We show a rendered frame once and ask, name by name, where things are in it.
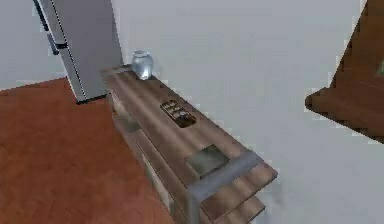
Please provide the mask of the brown wooden console table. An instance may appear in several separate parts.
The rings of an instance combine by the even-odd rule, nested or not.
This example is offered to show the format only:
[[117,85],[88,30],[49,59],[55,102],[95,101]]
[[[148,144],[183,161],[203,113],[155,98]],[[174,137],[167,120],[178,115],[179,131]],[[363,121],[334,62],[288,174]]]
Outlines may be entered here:
[[[175,224],[250,224],[265,209],[257,193],[278,172],[155,77],[128,65],[101,72],[113,119]],[[180,128],[161,108],[175,100],[196,118]],[[198,179],[185,159],[214,144],[230,161]]]

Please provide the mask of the dark remote control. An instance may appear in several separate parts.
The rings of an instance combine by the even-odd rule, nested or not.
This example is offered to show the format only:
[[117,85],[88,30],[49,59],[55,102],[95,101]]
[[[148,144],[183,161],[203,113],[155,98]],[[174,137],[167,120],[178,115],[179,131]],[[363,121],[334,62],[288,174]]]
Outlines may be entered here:
[[180,127],[186,128],[196,123],[196,118],[191,115],[177,101],[170,100],[160,105],[160,108]]

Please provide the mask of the grey fridge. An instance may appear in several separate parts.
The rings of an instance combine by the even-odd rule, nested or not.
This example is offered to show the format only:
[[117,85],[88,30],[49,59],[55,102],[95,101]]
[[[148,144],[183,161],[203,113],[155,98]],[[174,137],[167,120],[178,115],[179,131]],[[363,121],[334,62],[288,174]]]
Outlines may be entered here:
[[78,104],[106,95],[101,71],[123,63],[111,0],[38,0]]

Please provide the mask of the clear glass vase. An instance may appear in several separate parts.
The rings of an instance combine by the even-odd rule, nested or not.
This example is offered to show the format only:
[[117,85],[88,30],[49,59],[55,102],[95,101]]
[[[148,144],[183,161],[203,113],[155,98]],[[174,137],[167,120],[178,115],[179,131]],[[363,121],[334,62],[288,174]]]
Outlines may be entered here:
[[132,55],[132,70],[141,80],[147,80],[152,76],[153,58],[144,50],[135,50]]

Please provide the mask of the brown wooden cupboard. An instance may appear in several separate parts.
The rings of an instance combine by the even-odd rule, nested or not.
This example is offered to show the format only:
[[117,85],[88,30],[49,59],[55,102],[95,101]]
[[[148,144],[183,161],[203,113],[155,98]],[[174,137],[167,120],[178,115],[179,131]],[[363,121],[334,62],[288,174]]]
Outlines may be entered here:
[[331,84],[305,107],[384,144],[384,0],[367,0]]

